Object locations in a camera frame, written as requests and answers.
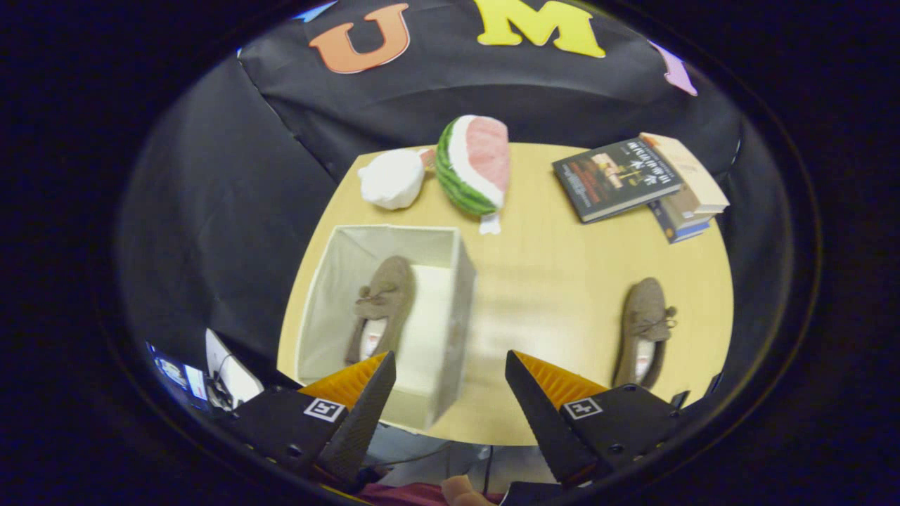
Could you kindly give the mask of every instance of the watermelon slice plush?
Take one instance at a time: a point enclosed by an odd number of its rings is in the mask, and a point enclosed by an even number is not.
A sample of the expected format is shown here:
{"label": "watermelon slice plush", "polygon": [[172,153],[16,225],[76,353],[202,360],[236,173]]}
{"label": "watermelon slice plush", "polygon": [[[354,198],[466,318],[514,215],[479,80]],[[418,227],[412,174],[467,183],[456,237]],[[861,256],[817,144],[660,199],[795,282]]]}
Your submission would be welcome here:
{"label": "watermelon slice plush", "polygon": [[436,150],[437,180],[465,212],[483,216],[503,207],[509,188],[509,133],[503,122],[466,115],[444,128]]}

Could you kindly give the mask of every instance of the round table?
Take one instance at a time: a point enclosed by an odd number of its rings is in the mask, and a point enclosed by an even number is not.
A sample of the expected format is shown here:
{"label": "round table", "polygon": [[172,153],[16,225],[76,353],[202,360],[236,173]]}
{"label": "round table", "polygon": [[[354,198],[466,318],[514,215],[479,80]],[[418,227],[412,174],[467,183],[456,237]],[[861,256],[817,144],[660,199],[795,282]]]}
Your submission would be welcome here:
{"label": "round table", "polygon": [[678,326],[652,392],[668,401],[703,396],[722,370],[731,340],[731,270],[716,221],[702,235],[670,245],[646,206],[582,224],[551,163],[586,150],[510,143],[511,176],[500,235],[481,235],[479,220],[458,211],[426,173],[411,207],[387,211],[360,196],[362,155],[322,214],[294,280],[278,347],[278,369],[296,379],[303,307],[313,273],[337,225],[458,227],[478,271],[463,389],[424,434],[483,445],[534,445],[535,437],[504,377],[515,349],[611,386],[628,289],[660,280]]}

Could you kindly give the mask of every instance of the stack of books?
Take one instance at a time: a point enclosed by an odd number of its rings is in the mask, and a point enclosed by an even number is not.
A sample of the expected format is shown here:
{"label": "stack of books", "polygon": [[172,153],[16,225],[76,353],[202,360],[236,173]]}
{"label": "stack of books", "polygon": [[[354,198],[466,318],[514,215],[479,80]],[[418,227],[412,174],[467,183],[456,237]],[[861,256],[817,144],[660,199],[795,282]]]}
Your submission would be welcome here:
{"label": "stack of books", "polygon": [[585,223],[675,194],[682,186],[675,169],[639,138],[557,160],[553,171]]}
{"label": "stack of books", "polygon": [[651,133],[642,133],[640,139],[652,146],[683,182],[677,193],[647,204],[666,239],[675,243],[702,234],[709,221],[728,206],[722,189],[677,139]]}
{"label": "stack of books", "polygon": [[647,204],[669,243],[702,234],[728,206],[684,144],[653,133],[557,160],[553,171],[581,221]]}

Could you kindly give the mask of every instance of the brown shoe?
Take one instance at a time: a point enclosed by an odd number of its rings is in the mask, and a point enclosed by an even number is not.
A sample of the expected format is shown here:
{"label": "brown shoe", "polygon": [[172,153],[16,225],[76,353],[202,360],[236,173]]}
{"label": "brown shoe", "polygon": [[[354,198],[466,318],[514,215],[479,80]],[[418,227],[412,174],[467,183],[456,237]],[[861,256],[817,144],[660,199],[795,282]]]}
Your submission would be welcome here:
{"label": "brown shoe", "polygon": [[384,351],[397,353],[403,324],[415,296],[415,277],[406,258],[384,260],[372,282],[359,290],[353,313],[359,318],[346,351],[347,364],[355,364]]}
{"label": "brown shoe", "polygon": [[665,341],[677,322],[675,307],[666,308],[662,287],[648,277],[631,288],[622,312],[622,346],[613,387],[639,384],[650,389],[659,378]]}

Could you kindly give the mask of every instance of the red clothing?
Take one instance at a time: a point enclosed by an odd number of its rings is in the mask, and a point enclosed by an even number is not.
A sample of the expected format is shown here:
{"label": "red clothing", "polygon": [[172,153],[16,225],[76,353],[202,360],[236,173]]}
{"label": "red clothing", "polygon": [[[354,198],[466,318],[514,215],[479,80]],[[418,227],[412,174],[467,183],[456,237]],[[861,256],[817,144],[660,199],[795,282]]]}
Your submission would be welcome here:
{"label": "red clothing", "polygon": [[[402,487],[390,487],[369,483],[356,495],[375,506],[447,506],[440,485],[431,483],[411,483]],[[489,493],[488,501],[500,504],[502,493]]]}

